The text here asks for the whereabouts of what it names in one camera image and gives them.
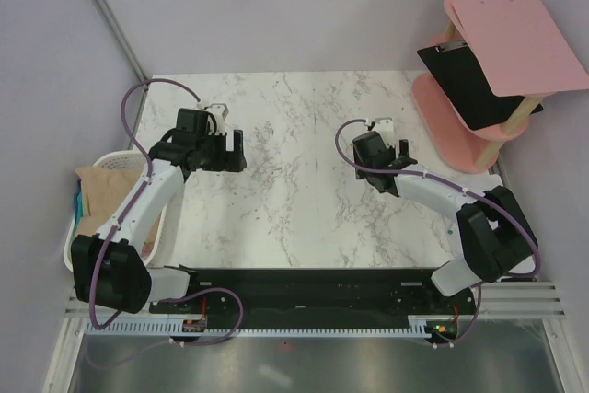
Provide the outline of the blue t shirt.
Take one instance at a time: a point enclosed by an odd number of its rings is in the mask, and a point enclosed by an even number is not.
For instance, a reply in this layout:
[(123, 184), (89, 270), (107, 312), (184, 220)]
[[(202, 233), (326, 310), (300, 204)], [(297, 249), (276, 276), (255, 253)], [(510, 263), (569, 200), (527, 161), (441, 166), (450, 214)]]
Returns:
[(75, 193), (75, 209), (74, 209), (74, 218), (75, 222), (77, 223), (78, 220), (84, 215), (83, 209), (83, 195), (81, 189), (81, 181), (77, 182), (77, 190)]

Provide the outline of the pink paper sheet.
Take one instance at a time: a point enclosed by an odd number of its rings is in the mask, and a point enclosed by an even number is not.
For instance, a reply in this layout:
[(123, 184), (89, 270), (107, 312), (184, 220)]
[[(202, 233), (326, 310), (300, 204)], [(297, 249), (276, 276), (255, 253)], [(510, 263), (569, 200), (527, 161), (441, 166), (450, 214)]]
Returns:
[(588, 88), (587, 72), (541, 0), (456, 0), (453, 8), (495, 96)]

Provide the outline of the pink two-tier side table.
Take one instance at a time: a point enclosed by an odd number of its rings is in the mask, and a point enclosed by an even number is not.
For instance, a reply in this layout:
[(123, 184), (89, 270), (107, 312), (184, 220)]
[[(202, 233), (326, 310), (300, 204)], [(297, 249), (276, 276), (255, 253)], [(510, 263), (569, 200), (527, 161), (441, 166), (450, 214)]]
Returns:
[(428, 71), (413, 96), (439, 156), (479, 173), (540, 110), (539, 43), (551, 19), (540, 0), (444, 0), (445, 34), (418, 54)]

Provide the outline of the beige t shirt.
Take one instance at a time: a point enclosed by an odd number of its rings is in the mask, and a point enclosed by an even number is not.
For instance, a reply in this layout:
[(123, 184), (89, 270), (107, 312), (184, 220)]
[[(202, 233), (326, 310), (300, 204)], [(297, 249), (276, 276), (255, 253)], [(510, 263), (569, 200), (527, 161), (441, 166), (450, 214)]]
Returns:
[(75, 235), (92, 236), (117, 211), (142, 171), (81, 167), (75, 173), (81, 179), (84, 209)]

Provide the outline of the white paper sheet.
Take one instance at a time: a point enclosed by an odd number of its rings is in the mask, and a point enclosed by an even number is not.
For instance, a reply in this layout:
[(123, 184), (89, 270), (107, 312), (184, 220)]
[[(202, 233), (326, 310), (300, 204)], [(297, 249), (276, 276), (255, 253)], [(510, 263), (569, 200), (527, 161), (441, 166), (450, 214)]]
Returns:
[(468, 175), (465, 177), (465, 183), (475, 193), (482, 195), (485, 191), (491, 191), (497, 186), (502, 186), (502, 178), (497, 174), (488, 172), (482, 174)]

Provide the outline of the white plastic laundry basket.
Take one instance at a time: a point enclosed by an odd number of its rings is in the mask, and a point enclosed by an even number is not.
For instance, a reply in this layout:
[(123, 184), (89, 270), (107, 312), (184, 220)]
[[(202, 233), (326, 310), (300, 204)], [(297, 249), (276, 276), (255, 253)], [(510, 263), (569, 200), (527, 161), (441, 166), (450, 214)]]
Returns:
[(64, 243), (64, 265), (73, 269), (71, 244), (79, 235), (92, 235), (119, 209), (145, 166), (136, 151), (104, 155), (91, 166), (75, 169), (79, 190), (75, 195), (72, 223)]

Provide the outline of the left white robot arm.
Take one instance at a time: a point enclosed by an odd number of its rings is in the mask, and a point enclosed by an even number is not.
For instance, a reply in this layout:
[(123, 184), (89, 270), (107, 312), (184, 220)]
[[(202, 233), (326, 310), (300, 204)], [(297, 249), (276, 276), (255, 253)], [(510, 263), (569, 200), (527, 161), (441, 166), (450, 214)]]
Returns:
[(188, 272), (151, 268), (142, 251), (153, 225), (163, 222), (166, 206), (184, 190), (191, 173), (245, 169), (243, 133), (225, 126), (227, 114), (224, 103), (179, 110), (175, 127), (149, 150), (148, 163), (119, 208), (95, 233), (73, 240), (78, 300), (131, 314), (166, 299), (182, 313), (199, 308), (202, 291), (189, 283)]

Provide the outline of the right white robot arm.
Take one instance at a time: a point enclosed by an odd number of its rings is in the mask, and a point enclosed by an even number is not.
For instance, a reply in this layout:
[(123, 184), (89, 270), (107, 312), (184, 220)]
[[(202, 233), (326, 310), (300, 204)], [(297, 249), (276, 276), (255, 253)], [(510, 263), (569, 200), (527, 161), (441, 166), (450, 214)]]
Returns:
[(461, 255), (433, 272), (432, 284), (422, 289), (423, 306), (445, 312), (455, 294), (480, 283), (492, 283), (533, 256), (535, 240), (529, 224), (504, 186), (484, 191), (481, 201), (446, 179), (434, 179), (409, 157), (409, 143), (401, 141), (401, 154), (371, 131), (352, 141), (353, 160), (361, 168), (358, 179), (381, 193), (417, 202), (454, 223)]

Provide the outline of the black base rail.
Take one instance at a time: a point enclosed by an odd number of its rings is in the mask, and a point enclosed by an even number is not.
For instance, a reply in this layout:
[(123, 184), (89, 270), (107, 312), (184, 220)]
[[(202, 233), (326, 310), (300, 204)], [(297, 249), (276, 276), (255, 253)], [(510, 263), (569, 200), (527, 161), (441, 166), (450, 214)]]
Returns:
[(153, 314), (204, 313), (217, 326), (405, 326), (409, 317), (475, 311), (472, 292), (440, 295), (430, 269), (199, 269), (187, 293), (215, 293), (150, 306)]

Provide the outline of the black clipboard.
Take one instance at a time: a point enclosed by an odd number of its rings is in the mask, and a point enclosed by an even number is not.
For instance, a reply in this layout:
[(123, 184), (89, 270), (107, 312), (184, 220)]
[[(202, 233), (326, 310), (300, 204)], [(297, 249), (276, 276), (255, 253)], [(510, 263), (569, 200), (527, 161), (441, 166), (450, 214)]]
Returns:
[(464, 40), (422, 48), (417, 54), (470, 130), (505, 123), (524, 100), (523, 96), (494, 95)]

